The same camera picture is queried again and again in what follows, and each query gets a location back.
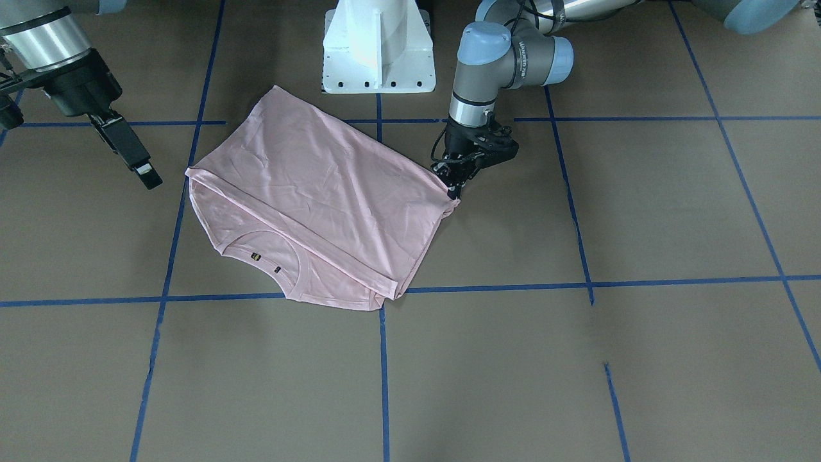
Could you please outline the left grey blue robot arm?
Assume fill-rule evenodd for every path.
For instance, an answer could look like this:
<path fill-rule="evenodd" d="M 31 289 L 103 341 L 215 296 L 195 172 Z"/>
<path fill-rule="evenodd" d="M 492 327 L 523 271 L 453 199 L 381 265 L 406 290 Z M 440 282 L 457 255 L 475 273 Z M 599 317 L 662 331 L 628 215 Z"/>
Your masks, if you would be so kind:
<path fill-rule="evenodd" d="M 501 90 L 565 81 L 574 65 L 571 42 L 559 32 L 572 24 L 606 21 L 634 1 L 483 1 L 463 30 L 452 87 L 443 154 L 431 169 L 448 197 L 461 196 L 482 169 L 513 160 L 511 129 L 495 115 Z"/>

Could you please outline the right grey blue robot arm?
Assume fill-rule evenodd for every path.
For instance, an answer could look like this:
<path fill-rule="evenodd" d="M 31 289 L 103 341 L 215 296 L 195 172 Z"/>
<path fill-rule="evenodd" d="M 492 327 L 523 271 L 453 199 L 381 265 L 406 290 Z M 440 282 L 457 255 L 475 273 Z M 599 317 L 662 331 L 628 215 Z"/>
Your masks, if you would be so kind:
<path fill-rule="evenodd" d="M 112 152 L 153 189 L 161 176 L 138 135 L 112 107 L 123 90 L 75 18 L 117 13 L 125 6 L 125 1 L 3 1 L 1 123 L 12 130 L 24 122 L 13 93 L 41 89 L 65 116 L 88 117 Z"/>

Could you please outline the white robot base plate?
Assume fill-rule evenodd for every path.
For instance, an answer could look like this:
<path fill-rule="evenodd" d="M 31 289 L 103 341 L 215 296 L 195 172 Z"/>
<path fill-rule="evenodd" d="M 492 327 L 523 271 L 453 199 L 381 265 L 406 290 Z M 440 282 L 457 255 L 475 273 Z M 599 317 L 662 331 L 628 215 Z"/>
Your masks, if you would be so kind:
<path fill-rule="evenodd" d="M 325 13 L 322 89 L 328 94 L 435 90 L 429 12 L 416 1 L 339 1 Z"/>

